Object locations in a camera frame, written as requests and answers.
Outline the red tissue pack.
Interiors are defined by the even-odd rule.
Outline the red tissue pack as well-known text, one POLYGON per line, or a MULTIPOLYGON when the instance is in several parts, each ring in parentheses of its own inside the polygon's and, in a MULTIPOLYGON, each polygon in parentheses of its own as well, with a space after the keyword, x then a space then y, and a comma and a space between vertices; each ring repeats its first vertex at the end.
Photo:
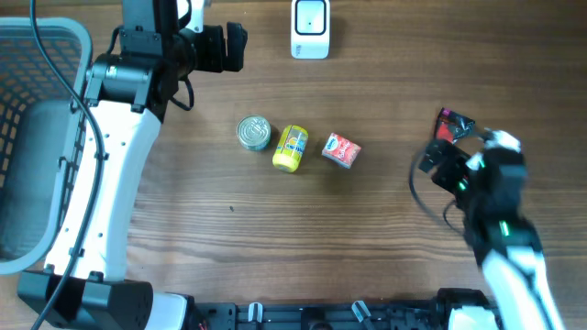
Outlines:
POLYGON ((360 151, 361 147, 358 144, 336 133, 331 133, 322 149, 322 155, 335 161, 339 166, 349 169, 360 151))

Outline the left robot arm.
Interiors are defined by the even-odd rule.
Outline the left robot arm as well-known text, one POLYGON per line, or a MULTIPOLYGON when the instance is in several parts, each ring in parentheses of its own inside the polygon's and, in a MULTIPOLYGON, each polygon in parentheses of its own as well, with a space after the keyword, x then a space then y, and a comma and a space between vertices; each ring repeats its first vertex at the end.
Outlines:
POLYGON ((86 126, 63 224, 18 295, 61 329, 206 329, 190 295, 129 280, 127 234, 141 173, 168 105, 192 72, 239 72, 247 30, 208 26, 193 2, 126 1, 123 22, 73 100, 86 126))

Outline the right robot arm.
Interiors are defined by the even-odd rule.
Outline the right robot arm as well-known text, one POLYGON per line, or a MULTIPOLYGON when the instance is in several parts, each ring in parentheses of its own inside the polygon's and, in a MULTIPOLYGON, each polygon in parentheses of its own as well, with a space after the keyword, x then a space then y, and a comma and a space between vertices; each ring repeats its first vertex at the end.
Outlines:
POLYGON ((434 184, 453 195, 463 213, 460 234, 493 292, 504 328, 563 328, 542 243, 521 211, 527 177, 522 152, 487 145, 469 155, 433 139, 416 153, 411 168, 430 173, 434 184))

